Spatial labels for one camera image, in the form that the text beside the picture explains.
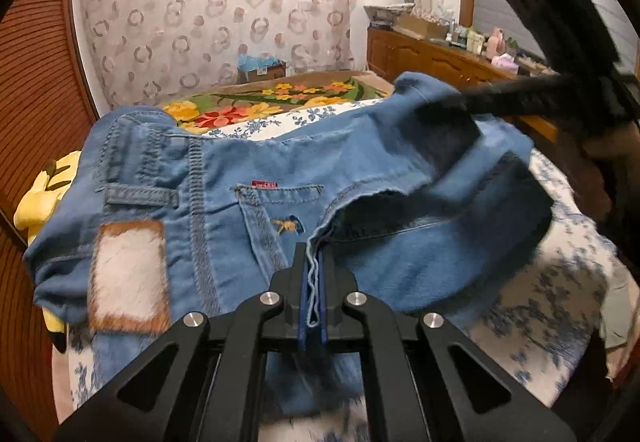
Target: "metal pin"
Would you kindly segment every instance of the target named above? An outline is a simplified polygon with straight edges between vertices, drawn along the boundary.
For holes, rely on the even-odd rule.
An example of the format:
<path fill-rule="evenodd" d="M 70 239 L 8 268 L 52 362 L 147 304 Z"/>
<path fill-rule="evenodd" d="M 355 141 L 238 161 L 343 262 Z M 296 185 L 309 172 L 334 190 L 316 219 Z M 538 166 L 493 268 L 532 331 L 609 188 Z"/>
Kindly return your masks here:
<path fill-rule="evenodd" d="M 260 302 L 263 305 L 275 305 L 278 301 L 280 301 L 280 295 L 277 292 L 268 290 L 260 294 Z"/>
<path fill-rule="evenodd" d="M 188 327 L 199 327 L 204 321 L 204 316 L 200 312 L 189 312 L 182 321 Z"/>
<path fill-rule="evenodd" d="M 354 307 L 359 307 L 367 302 L 367 295 L 362 292 L 351 292 L 347 296 L 347 302 Z"/>
<path fill-rule="evenodd" d="M 444 319 L 440 314 L 429 312 L 422 318 L 422 322 L 429 328 L 440 328 L 444 324 Z"/>

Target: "denim fabric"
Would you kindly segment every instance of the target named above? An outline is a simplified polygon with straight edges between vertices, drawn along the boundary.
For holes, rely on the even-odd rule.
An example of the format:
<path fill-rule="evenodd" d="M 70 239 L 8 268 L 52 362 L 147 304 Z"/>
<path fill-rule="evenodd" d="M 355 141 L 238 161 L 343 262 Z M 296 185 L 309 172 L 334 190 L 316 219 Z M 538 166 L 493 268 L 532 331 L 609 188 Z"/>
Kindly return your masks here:
<path fill-rule="evenodd" d="M 174 321 L 193 310 L 226 313 L 263 292 L 302 241 L 313 325 L 323 238 L 364 292 L 463 325 L 526 263 L 551 200 L 527 169 L 529 139 L 501 120 L 474 122 L 439 104 L 456 96 L 433 78 L 404 74 L 382 104 L 263 142 L 192 135 L 157 108 L 115 110 L 92 128 L 72 186 L 25 254 L 34 300 L 68 322 L 85 321 L 98 227 L 152 219 L 164 223 Z M 278 232 L 273 221 L 291 216 L 300 226 Z M 98 381 L 151 340 L 97 333 Z M 267 380 L 284 414 L 361 392 L 353 358 L 340 358 L 329 378 L 308 370 L 301 380 L 291 368 L 304 366 L 270 357 Z"/>

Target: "yellow plush toy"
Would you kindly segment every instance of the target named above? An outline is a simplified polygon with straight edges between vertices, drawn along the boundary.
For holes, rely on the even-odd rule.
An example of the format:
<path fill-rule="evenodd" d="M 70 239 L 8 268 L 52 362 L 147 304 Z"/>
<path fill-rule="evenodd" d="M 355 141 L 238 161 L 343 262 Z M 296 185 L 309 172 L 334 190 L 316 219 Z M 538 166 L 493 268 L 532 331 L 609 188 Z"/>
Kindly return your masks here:
<path fill-rule="evenodd" d="M 50 161 L 22 197 L 14 215 L 18 230 L 27 229 L 27 241 L 35 239 L 44 223 L 51 218 L 58 202 L 62 200 L 78 172 L 80 152 L 73 151 L 59 161 Z M 51 340 L 59 352 L 66 350 L 66 325 L 51 312 L 42 309 L 44 323 Z"/>

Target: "red label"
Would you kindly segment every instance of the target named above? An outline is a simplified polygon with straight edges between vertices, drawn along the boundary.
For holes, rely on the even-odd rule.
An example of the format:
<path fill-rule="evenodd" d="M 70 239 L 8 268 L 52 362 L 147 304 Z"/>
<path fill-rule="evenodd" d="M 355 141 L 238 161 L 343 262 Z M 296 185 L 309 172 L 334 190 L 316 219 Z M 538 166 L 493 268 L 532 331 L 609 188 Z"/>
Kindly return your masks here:
<path fill-rule="evenodd" d="M 251 180 L 251 185 L 253 187 L 261 187 L 264 189 L 277 189 L 278 188 L 278 183 L 277 182 L 267 182 L 265 180 Z"/>

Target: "blue floral pattern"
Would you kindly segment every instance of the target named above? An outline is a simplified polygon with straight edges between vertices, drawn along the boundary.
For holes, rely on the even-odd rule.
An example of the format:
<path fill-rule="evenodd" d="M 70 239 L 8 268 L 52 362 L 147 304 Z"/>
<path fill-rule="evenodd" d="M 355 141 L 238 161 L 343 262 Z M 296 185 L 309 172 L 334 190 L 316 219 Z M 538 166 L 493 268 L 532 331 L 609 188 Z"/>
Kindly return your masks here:
<path fill-rule="evenodd" d="M 378 104 L 372 99 L 303 108 L 206 133 L 211 137 L 265 140 L 319 119 Z M 565 176 L 539 151 L 529 168 L 554 199 L 549 232 L 535 256 L 508 284 L 467 334 L 509 374 L 546 405 L 566 386 L 582 357 L 607 291 L 621 263 L 614 245 L 600 236 L 574 203 Z M 70 333 L 74 408 L 95 393 L 93 354 L 87 332 Z M 263 425 L 260 442 L 364 442 L 368 440 L 364 399 L 341 410 Z"/>

